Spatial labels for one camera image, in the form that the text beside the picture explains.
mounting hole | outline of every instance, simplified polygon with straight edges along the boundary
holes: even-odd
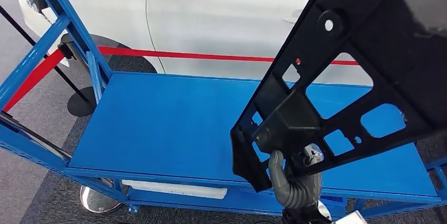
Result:
[[[356,65],[344,67],[342,70],[333,65],[326,67],[312,83],[343,84],[338,87],[322,87],[318,84],[311,84],[306,88],[306,95],[312,105],[323,119],[329,119],[339,111],[345,109],[351,103],[366,95],[374,85],[373,79],[360,66],[355,59],[346,52],[341,52],[331,62],[349,63]],[[363,85],[352,87],[346,84]]]
[[[326,29],[326,31],[330,32],[332,31],[333,28],[334,28],[334,22],[332,22],[332,20],[326,20],[324,22],[324,29]]]

floor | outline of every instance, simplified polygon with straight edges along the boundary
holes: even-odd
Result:
[[[0,0],[19,24],[34,38],[21,17],[17,0]],[[0,82],[7,77],[31,46],[2,17],[0,17]],[[109,41],[96,40],[100,45],[116,46]],[[120,61],[123,65],[135,62]],[[79,87],[89,86],[84,69],[72,64],[61,69]],[[73,91],[55,73],[50,72],[32,89],[10,114],[22,124],[64,149],[74,149],[88,117],[70,115],[66,103]],[[424,160],[446,154],[445,142],[418,144]],[[79,204],[78,185],[60,179],[39,166],[0,150],[0,224],[8,223],[254,223],[265,217],[229,213],[203,212],[167,208],[143,208],[137,215],[130,215],[124,208],[110,215],[94,215]],[[369,223],[446,223],[445,208],[386,217]],[[268,219],[278,223],[278,219]]]

rectangular cutout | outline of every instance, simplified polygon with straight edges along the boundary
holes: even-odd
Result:
[[[261,125],[261,123],[263,122],[263,119],[261,118],[261,115],[259,115],[258,112],[255,112],[255,115],[253,115],[253,117],[251,117],[251,119],[252,119],[253,122],[255,122],[258,126]]]
[[[432,184],[435,187],[435,189],[436,190],[443,189],[441,180],[439,179],[436,172],[434,170],[431,170],[431,171],[428,171],[428,174],[429,174],[430,180],[432,181]]]
[[[340,53],[333,60],[333,62],[342,61],[355,62],[348,53]],[[313,83],[346,84],[346,86],[339,85],[324,89],[310,85],[306,89],[307,97],[320,116],[323,119],[329,119],[368,93],[371,90],[370,86],[373,85],[373,80],[359,65],[337,64],[325,68]],[[365,85],[365,88],[352,88],[348,84]]]
[[[362,115],[360,122],[372,137],[382,138],[405,128],[403,113],[392,104],[381,104]]]
[[[334,132],[324,136],[324,140],[330,147],[334,155],[341,155],[350,150],[354,149],[351,142],[343,135],[340,130],[335,130]]]
[[[284,72],[283,74],[283,80],[286,82],[287,86],[289,88],[293,85],[289,84],[288,82],[296,83],[301,76],[298,73],[298,69],[296,69],[296,66],[294,64],[291,64],[289,68]]]
[[[265,160],[270,158],[269,154],[260,151],[260,149],[258,148],[258,144],[256,144],[256,141],[253,141],[251,145],[253,146],[253,149],[255,149],[255,152],[261,162],[264,162]]]

red rope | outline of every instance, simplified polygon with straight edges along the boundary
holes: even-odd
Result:
[[[159,52],[159,51],[136,50],[130,48],[105,47],[105,46],[99,46],[98,48],[102,54],[107,55],[153,56],[153,57],[167,57],[167,58],[227,60],[227,61],[246,61],[246,62],[272,62],[275,59],[271,57]],[[358,65],[356,61],[347,61],[347,60],[334,60],[331,62],[331,64]]]
[[[214,55],[214,54],[192,54],[192,53],[176,53],[176,52],[159,52],[136,50],[130,48],[105,47],[99,46],[99,51],[107,55],[125,55],[125,56],[152,56],[166,58],[182,58],[182,59],[202,59],[202,60],[227,60],[227,61],[245,61],[245,62],[272,62],[275,58],[271,57],[253,57],[253,56],[233,56],[233,55]],[[43,77],[45,77],[51,69],[62,60],[64,55],[61,51],[56,50],[47,59],[40,63],[23,82],[11,100],[6,104],[3,111],[7,112],[21,98],[23,98]],[[334,65],[358,65],[356,61],[334,60]]]
[[[14,93],[11,100],[5,105],[3,111],[7,112],[13,107],[20,99],[22,99],[43,77],[45,77],[56,65],[62,60],[64,55],[61,51],[56,50],[50,56],[48,56],[43,62],[41,62],[26,78],[25,82]]]

black plastic panel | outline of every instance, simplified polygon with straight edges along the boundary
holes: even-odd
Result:
[[[309,0],[231,129],[234,173],[256,191],[271,187],[266,162],[259,161],[253,141],[262,152],[282,151],[293,179],[443,132],[447,122],[446,7],[446,0]],[[331,31],[325,29],[327,20],[333,22]],[[322,119],[306,88],[341,52],[359,63],[374,86],[334,116]],[[291,64],[300,79],[289,89],[282,75]],[[384,103],[405,114],[406,127],[377,139],[360,119]],[[260,125],[252,120],[256,112],[263,119]],[[335,130],[341,130],[354,149],[336,156],[324,140]],[[294,156],[312,143],[319,146],[324,160],[309,167],[295,164]]]

